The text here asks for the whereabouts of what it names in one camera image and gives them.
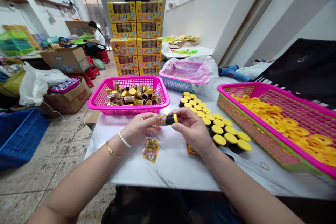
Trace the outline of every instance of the pink basket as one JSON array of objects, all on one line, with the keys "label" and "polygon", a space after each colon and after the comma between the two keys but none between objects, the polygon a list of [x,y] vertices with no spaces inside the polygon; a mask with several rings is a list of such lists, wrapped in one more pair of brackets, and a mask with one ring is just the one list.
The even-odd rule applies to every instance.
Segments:
[{"label": "pink basket", "polygon": [[227,113],[251,138],[282,167],[293,172],[322,173],[336,179],[336,167],[316,160],[295,143],[248,110],[231,94],[249,95],[283,108],[284,117],[299,122],[311,134],[322,134],[336,144],[336,112],[301,99],[273,85],[250,82],[219,85],[217,105]]},{"label": "pink basket", "polygon": [[[131,87],[132,84],[150,85],[155,93],[161,97],[160,105],[148,105],[148,106],[105,106],[105,102],[108,101],[106,95],[106,89],[111,88],[113,90],[113,83],[118,82],[119,86]],[[134,76],[134,77],[113,77],[102,81],[97,87],[96,91],[90,97],[87,106],[93,110],[100,110],[103,114],[142,114],[146,112],[158,113],[160,109],[167,107],[170,103],[169,96],[162,80],[155,76]]]}]

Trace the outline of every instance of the pearl bracelet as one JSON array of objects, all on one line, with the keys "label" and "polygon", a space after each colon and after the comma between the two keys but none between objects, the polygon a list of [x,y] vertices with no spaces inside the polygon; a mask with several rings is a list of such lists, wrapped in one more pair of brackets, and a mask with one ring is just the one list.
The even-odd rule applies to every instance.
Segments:
[{"label": "pearl bracelet", "polygon": [[118,131],[118,136],[120,137],[120,140],[128,147],[130,148],[131,145],[125,140],[125,138],[123,138],[123,136],[121,135],[120,131]]}]

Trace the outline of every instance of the blue basket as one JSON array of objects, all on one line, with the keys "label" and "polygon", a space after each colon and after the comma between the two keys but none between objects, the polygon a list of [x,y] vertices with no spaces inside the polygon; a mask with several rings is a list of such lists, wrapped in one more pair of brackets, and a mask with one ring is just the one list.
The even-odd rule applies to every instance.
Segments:
[{"label": "blue basket", "polygon": [[49,124],[35,108],[0,116],[0,170],[29,162]]}]

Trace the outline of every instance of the floor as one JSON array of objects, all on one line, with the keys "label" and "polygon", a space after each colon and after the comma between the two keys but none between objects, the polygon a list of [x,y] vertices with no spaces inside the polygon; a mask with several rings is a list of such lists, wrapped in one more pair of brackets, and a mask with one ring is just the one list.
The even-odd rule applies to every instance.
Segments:
[{"label": "floor", "polygon": [[[95,85],[92,92],[103,79],[118,75],[114,62],[105,67],[92,81]],[[1,223],[25,223],[61,179],[83,161],[92,134],[85,125],[90,115],[91,110],[85,104],[75,115],[51,120],[31,161],[20,168],[0,172]],[[77,223],[100,223],[114,196],[115,186],[104,185],[82,211]]]}]

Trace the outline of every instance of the woman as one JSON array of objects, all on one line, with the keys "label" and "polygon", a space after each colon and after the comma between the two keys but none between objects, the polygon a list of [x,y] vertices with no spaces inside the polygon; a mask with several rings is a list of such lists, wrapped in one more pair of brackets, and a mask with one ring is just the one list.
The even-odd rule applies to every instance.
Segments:
[{"label": "woman", "polygon": [[97,53],[106,50],[105,39],[101,30],[98,28],[97,24],[94,21],[90,21],[90,23],[88,23],[88,26],[90,26],[91,30],[93,31],[95,38],[87,39],[86,41],[94,43],[95,45],[91,47],[85,45],[85,49],[92,59],[98,58]]},{"label": "woman", "polygon": [[[240,169],[213,143],[200,119],[191,109],[173,110],[181,123],[172,128],[199,153],[223,193],[246,223],[303,223],[280,200]],[[139,114],[109,141],[69,173],[37,208],[28,223],[76,223],[80,212],[100,191],[114,167],[129,148],[143,141],[142,134],[155,135],[157,115]]]}]

